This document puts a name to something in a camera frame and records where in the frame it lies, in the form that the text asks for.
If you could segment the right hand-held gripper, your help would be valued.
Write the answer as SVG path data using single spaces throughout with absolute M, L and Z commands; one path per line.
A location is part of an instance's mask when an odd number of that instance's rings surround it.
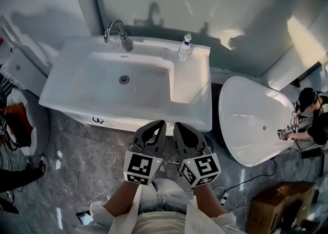
M 218 156 L 212 152 L 201 132 L 176 122 L 173 138 L 178 151 L 179 173 L 191 188 L 210 184 L 221 174 Z

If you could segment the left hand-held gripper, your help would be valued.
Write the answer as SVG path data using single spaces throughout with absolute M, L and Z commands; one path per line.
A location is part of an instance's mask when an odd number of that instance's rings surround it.
M 166 130 L 164 120 L 152 121 L 137 129 L 125 154 L 125 181 L 139 185 L 152 183 L 163 163 Z

